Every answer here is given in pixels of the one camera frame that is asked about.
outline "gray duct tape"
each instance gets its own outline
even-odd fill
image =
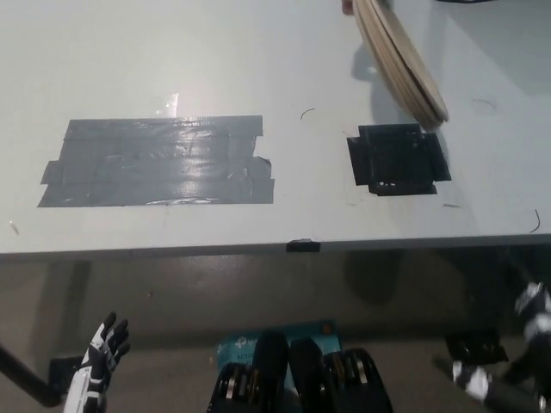
[[[271,163],[260,157],[234,158],[230,161],[192,157],[183,159],[112,158],[105,163],[63,163],[50,161],[43,184],[102,182],[223,181],[227,179],[269,180]]]
[[[262,136],[262,116],[71,120],[65,140],[131,138],[182,142],[224,133],[230,136]]]
[[[72,120],[39,207],[272,203],[262,116]]]
[[[48,185],[39,207],[271,204],[273,193],[274,180],[76,183]]]
[[[229,157],[252,157],[256,137],[217,137],[217,139],[190,139],[185,142],[167,143],[152,139],[86,139],[66,140],[59,161],[80,159],[85,162],[106,163],[120,159],[122,162],[137,159],[174,159],[203,157],[226,160]]]

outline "wooden plate stack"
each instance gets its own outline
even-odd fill
[[[354,15],[396,102],[427,131],[449,119],[423,60],[384,0],[354,0]]]

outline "white table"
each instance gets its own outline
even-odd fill
[[[440,133],[453,181],[409,197],[354,183],[346,137],[407,119],[340,7],[3,2],[0,259],[255,252],[297,239],[321,250],[548,242],[551,3],[394,0],[451,115]],[[71,119],[250,114],[263,116],[256,154],[273,165],[272,205],[37,207]]]

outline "floor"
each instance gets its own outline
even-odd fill
[[[4,265],[0,342],[46,377],[50,359],[83,353],[116,310],[130,321],[133,350],[114,376],[108,413],[195,413],[206,411],[221,338],[332,318],[345,347],[372,354],[395,411],[478,411],[431,359],[446,354],[446,332],[490,325],[504,333],[510,357],[522,351],[499,255],[408,250]],[[548,248],[529,249],[529,257],[539,278],[551,276]],[[46,410],[0,376],[0,411]]]

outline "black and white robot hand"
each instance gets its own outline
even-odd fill
[[[115,326],[116,315],[108,315],[94,334],[82,364],[73,375],[64,413],[103,413],[106,392],[121,357],[128,353],[128,321]]]
[[[551,398],[551,294],[543,284],[528,282],[515,303],[526,351],[513,361],[503,377],[459,361],[453,366],[454,382],[493,410],[506,413],[540,413]],[[516,385],[532,378],[536,388],[529,394]]]

